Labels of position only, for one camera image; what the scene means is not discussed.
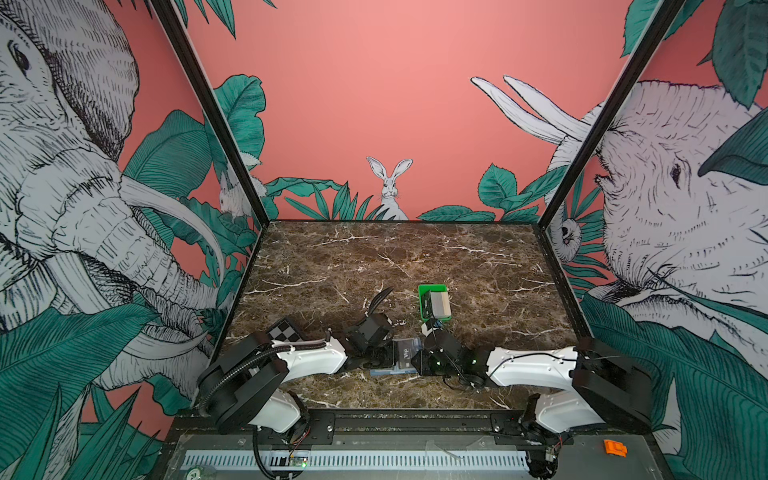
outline brown marble tabletop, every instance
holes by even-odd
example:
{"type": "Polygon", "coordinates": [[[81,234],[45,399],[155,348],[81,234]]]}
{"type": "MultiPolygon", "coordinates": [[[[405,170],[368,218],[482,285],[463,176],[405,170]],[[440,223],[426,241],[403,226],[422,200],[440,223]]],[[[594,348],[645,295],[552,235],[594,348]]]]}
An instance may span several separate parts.
{"type": "MultiPolygon", "coordinates": [[[[468,348],[574,345],[560,296],[533,230],[525,225],[273,222],[255,260],[223,351],[288,315],[307,339],[362,319],[371,298],[395,338],[422,336],[419,284],[448,286],[446,328],[468,348]]],[[[529,386],[465,391],[456,378],[373,376],[358,370],[283,385],[310,408],[522,409],[529,386]]]]}

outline orange plastic clip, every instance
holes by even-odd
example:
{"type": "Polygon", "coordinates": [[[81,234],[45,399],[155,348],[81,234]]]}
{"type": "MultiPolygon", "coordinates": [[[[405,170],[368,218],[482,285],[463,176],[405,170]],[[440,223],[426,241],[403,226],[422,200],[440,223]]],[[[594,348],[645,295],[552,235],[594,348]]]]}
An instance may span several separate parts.
{"type": "Polygon", "coordinates": [[[627,447],[621,442],[614,442],[613,440],[604,440],[605,453],[609,455],[619,455],[621,457],[627,456],[627,447]]]}

